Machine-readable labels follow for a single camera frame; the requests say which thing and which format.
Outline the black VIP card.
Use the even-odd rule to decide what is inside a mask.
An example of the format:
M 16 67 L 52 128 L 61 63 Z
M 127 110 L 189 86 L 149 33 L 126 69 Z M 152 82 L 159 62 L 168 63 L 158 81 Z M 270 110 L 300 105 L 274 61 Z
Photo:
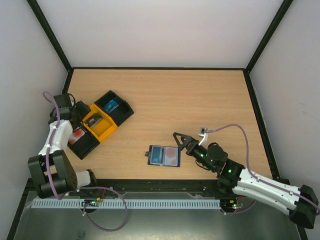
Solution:
M 100 122 L 103 119 L 103 117 L 95 112 L 92 114 L 87 120 L 84 121 L 84 123 L 89 127 L 93 128 L 98 122 Z

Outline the blue leather card holder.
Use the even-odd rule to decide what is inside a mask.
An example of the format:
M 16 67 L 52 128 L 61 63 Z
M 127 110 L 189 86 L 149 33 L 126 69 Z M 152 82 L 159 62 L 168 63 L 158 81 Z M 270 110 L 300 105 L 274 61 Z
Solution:
M 148 164 L 148 165 L 150 165 L 150 166 L 156 166 L 156 165 L 151 165 L 151 164 L 149 164 L 149 158 L 148 158 L 148 155 L 149 155 L 149 151 L 151 150 L 151 146 L 155 146 L 155 145 L 150 145 L 150 146 L 149 146 L 148 151 L 146 151 L 146 152 L 145 152 L 145 156 L 147 157 L 147 164 Z M 162 164 L 162 165 L 157 165 L 157 166 L 163 166 L 163 167 L 175 167 L 175 168 L 179 168 L 179 167 L 180 167 L 180 165 L 181 165 L 181 151 L 179 150 L 179 148 L 178 148 L 178 147 L 173 147 L 173 146 L 161 146 L 161 147 L 164 147 L 163 164 Z M 165 166 L 165 165 L 164 165 L 164 155 L 165 155 L 165 148 L 166 148 L 166 147 L 178 148 L 178 151 L 179 151 L 179 153 L 178 153 L 178 166 Z

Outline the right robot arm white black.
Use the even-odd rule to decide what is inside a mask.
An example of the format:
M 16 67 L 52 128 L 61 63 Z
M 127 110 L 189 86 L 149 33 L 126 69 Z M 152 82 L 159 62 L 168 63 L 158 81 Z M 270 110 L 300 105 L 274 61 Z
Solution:
M 218 191 L 249 197 L 271 206 L 305 229 L 313 229 L 320 214 L 319 200 L 314 190 L 303 184 L 300 187 L 264 177 L 248 167 L 229 159 L 228 154 L 216 143 L 204 147 L 202 142 L 182 133 L 174 132 L 173 138 L 180 150 L 217 174 Z

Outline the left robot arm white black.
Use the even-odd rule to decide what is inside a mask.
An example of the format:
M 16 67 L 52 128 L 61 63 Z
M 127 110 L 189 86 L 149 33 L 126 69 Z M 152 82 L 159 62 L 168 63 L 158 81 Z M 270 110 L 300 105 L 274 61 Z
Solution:
M 45 144 L 38 155 L 29 158 L 28 168 L 41 199 L 55 197 L 61 200 L 68 192 L 97 185 L 93 171 L 86 169 L 75 172 L 65 152 L 70 137 L 74 131 L 81 129 L 90 107 L 82 101 L 76 101 L 70 93 L 53 96 L 44 91 L 42 95 L 54 105 L 54 109 L 50 113 Z

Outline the red white card in holder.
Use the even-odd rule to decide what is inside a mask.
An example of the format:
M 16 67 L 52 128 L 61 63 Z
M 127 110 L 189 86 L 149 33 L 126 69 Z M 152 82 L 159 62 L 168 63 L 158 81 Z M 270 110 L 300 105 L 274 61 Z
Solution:
M 176 147 L 166 147 L 164 150 L 164 165 L 177 167 L 179 162 L 179 149 Z

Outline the white red card in bin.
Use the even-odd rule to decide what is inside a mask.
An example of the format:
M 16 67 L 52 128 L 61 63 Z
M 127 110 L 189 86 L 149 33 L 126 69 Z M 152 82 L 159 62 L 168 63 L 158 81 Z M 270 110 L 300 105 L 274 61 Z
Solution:
M 85 131 L 82 128 L 75 130 L 69 137 L 68 143 L 74 145 L 78 140 L 80 140 L 84 135 Z

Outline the blue credit card in bin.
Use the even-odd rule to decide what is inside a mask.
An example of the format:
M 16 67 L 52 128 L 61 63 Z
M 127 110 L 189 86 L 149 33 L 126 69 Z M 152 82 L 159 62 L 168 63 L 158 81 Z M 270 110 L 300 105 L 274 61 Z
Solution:
M 111 113 L 114 109 L 119 106 L 118 102 L 114 99 L 111 99 L 103 106 L 103 110 L 107 113 Z

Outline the blue card in holder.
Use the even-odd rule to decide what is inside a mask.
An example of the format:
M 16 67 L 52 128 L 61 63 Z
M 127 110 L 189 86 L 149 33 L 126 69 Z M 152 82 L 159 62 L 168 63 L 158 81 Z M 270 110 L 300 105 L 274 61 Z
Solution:
M 148 162 L 150 165 L 163 165 L 164 147 L 152 145 L 148 155 Z

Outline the yellow bin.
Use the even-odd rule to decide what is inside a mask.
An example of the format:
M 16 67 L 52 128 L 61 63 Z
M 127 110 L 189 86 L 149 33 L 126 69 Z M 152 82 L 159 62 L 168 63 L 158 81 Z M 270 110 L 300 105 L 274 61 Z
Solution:
M 105 112 L 103 112 L 97 105 L 94 103 L 90 106 L 90 113 L 83 119 L 83 126 L 90 131 L 100 143 L 102 143 L 110 134 L 112 134 L 118 126 L 112 120 L 110 116 L 108 116 Z M 85 120 L 87 120 L 92 114 L 99 113 L 102 116 L 102 120 L 99 121 L 94 127 L 89 128 L 85 124 Z

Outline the black bin near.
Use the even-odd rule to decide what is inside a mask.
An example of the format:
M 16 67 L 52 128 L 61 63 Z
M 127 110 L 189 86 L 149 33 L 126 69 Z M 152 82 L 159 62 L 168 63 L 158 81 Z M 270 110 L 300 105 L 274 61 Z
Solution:
M 100 142 L 84 126 L 81 126 L 78 128 L 83 129 L 85 131 L 85 135 L 73 145 L 69 144 L 69 140 L 68 140 L 67 146 L 80 160 L 83 160 L 89 153 L 91 153 L 100 144 Z

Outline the black bin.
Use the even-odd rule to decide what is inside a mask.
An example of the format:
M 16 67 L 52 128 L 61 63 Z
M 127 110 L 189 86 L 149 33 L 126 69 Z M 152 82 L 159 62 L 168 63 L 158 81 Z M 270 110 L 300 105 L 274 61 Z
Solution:
M 110 116 L 118 127 L 134 114 L 129 103 L 112 90 L 101 96 L 94 104 Z
M 69 140 L 68 140 L 67 146 L 80 160 L 83 160 L 89 153 L 91 153 L 100 144 L 100 142 L 84 126 L 81 126 L 78 128 L 83 129 L 85 131 L 85 135 L 73 145 L 69 144 Z

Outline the black bin far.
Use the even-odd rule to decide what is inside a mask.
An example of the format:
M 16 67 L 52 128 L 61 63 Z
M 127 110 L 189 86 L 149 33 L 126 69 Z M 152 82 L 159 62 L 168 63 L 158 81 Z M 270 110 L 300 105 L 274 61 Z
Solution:
M 94 104 L 110 116 L 118 127 L 134 114 L 129 103 L 112 90 L 101 96 Z

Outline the black front mounting rail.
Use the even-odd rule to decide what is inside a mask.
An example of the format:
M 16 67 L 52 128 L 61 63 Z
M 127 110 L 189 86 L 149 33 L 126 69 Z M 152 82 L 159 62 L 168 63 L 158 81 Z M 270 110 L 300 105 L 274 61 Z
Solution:
M 234 198 L 232 192 L 221 192 L 218 181 L 210 180 L 141 180 L 141 179 L 98 179 L 98 187 L 112 188 L 125 193 L 188 193 L 193 196 L 213 197 L 216 199 Z

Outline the black aluminium frame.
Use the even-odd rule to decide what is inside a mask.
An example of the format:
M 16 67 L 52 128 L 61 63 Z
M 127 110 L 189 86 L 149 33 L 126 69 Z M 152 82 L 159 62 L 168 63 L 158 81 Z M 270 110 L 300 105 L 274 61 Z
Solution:
M 32 10 L 34 16 L 37 18 L 37 21 L 41 25 L 43 31 L 47 35 L 51 45 L 53 46 L 54 50 L 56 51 L 58 57 L 60 58 L 63 66 L 67 71 L 67 77 L 64 82 L 64 86 L 62 92 L 65 93 L 68 91 L 71 78 L 73 76 L 74 70 L 76 67 L 72 67 L 59 44 L 49 22 L 46 19 L 39 3 L 36 0 L 28 0 L 27 1 L 30 9 Z M 280 173 L 279 169 L 274 157 L 274 153 L 270 144 L 270 140 L 267 134 L 265 121 L 262 117 L 262 112 L 260 107 L 258 106 L 258 98 L 255 94 L 253 83 L 250 77 L 250 72 L 253 70 L 255 64 L 257 63 L 258 59 L 260 58 L 261 54 L 263 53 L 264 49 L 266 48 L 267 44 L 269 43 L 270 39 L 272 38 L 274 32 L 278 28 L 279 24 L 281 23 L 282 19 L 286 15 L 288 9 L 292 5 L 291 0 L 284 0 L 279 9 L 277 10 L 275 16 L 273 17 L 267 31 L 265 32 L 263 38 L 261 39 L 257 49 L 255 50 L 253 56 L 251 57 L 247 67 L 245 68 L 236 68 L 236 67 L 92 67 L 93 70 L 210 70 L 210 71 L 243 71 L 243 75 L 245 78 L 245 82 L 247 85 L 248 93 L 250 96 L 251 104 L 254 110 L 255 118 L 257 121 L 257 125 L 259 128 L 260 136 L 263 142 L 264 150 L 266 153 L 267 161 L 269 164 L 269 168 L 271 170 L 272 178 L 275 180 L 280 180 Z

